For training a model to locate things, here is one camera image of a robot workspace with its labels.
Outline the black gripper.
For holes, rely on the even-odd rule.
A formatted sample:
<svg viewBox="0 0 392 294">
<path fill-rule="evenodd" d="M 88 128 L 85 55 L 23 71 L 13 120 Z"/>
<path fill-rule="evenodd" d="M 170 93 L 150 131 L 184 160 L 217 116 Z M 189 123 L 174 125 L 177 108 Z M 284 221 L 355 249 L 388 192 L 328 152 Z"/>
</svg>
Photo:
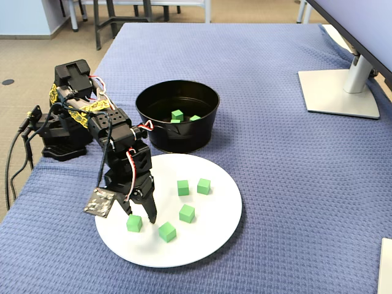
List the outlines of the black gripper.
<svg viewBox="0 0 392 294">
<path fill-rule="evenodd" d="M 141 202 L 150 223 L 155 224 L 157 208 L 154 200 L 154 183 L 151 150 L 149 146 L 133 146 L 131 151 L 117 158 L 110 156 L 110 169 L 105 174 L 107 189 L 119 194 L 121 207 L 129 216 L 132 209 L 129 200 Z"/>
</svg>

